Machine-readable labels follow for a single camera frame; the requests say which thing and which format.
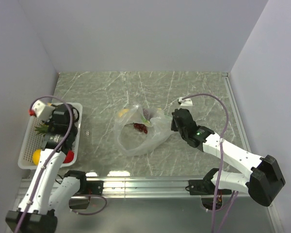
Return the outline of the orange fruit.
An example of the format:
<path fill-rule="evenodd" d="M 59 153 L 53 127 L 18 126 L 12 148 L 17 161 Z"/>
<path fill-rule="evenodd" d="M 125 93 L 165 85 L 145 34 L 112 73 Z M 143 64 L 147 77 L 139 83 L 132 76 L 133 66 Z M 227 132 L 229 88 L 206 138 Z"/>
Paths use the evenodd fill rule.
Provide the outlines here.
<path fill-rule="evenodd" d="M 35 126 L 34 131 L 36 132 L 36 135 L 42 135 L 44 136 L 49 130 L 48 125 L 42 124 L 42 125 L 38 125 Z"/>

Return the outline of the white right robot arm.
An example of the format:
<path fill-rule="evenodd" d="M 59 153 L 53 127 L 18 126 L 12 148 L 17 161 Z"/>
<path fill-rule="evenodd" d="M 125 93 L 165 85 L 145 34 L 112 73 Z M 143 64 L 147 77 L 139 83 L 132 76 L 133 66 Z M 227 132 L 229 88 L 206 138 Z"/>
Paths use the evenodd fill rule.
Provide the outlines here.
<path fill-rule="evenodd" d="M 171 129 L 192 148 L 223 159 L 238 170 L 237 173 L 211 169 L 202 180 L 189 180 L 191 195 L 211 195 L 222 190 L 224 194 L 238 191 L 248 194 L 258 204 L 268 207 L 285 185 L 277 160 L 247 152 L 220 139 L 213 130 L 197 125 L 187 109 L 172 113 Z"/>

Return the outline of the clear plastic bag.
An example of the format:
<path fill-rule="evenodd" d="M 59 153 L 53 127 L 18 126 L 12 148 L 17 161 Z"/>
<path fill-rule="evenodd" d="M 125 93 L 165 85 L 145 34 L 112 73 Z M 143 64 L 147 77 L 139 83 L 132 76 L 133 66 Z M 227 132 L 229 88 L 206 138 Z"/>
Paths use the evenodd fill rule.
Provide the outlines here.
<path fill-rule="evenodd" d="M 118 117 L 118 113 L 114 117 L 114 144 L 125 156 L 139 156 L 151 153 L 174 133 L 170 129 L 172 118 L 167 116 L 161 108 L 154 108 L 156 109 L 156 114 L 150 120 L 144 118 L 143 109 L 141 105 L 137 104 L 132 106 L 122 117 Z M 124 127 L 134 123 L 147 126 L 148 133 L 145 134 L 145 138 L 141 141 L 127 137 L 123 133 Z"/>

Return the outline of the red grape bunch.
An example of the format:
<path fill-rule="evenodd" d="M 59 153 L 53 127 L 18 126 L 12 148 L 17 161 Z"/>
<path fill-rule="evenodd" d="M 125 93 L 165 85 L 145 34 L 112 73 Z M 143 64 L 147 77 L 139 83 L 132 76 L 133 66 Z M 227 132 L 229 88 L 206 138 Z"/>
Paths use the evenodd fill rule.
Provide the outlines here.
<path fill-rule="evenodd" d="M 140 132 L 144 132 L 145 134 L 148 133 L 147 126 L 144 124 L 134 123 L 133 126 Z"/>

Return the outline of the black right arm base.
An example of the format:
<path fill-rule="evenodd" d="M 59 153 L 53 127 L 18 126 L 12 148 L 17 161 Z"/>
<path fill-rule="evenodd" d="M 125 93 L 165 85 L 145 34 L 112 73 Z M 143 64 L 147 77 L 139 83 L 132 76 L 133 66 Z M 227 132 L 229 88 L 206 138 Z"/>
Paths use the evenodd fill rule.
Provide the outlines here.
<path fill-rule="evenodd" d="M 213 206 L 213 194 L 215 185 L 212 182 L 205 180 L 189 180 L 185 190 L 189 192 L 190 196 L 201 196 L 202 206 L 212 211 Z M 229 189 L 218 189 L 216 196 L 215 210 L 220 210 L 223 207 L 223 195 L 232 195 L 232 191 Z"/>

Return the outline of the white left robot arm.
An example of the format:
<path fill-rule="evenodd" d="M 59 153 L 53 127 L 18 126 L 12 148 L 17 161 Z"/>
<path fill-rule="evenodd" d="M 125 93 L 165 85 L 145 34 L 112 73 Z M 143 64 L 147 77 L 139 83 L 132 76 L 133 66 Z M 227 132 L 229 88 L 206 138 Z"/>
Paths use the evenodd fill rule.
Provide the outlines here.
<path fill-rule="evenodd" d="M 84 172 L 69 171 L 62 184 L 52 191 L 59 169 L 74 164 L 78 157 L 82 105 L 45 104 L 37 100 L 29 114 L 46 125 L 47 131 L 39 145 L 32 142 L 30 130 L 25 133 L 21 153 L 33 154 L 40 149 L 40 157 L 23 200 L 15 211 L 7 213 L 5 221 L 14 233 L 53 233 L 59 209 L 73 195 L 83 195 L 88 189 Z"/>

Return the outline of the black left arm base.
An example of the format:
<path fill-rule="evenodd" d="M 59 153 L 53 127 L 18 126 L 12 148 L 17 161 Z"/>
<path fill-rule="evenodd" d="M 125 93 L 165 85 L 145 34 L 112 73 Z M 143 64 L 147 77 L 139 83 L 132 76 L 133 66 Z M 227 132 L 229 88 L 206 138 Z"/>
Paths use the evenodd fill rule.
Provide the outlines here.
<path fill-rule="evenodd" d="M 77 192 L 69 200 L 69 208 L 72 210 L 87 210 L 90 204 L 102 196 L 103 181 L 88 181 L 86 187 Z"/>

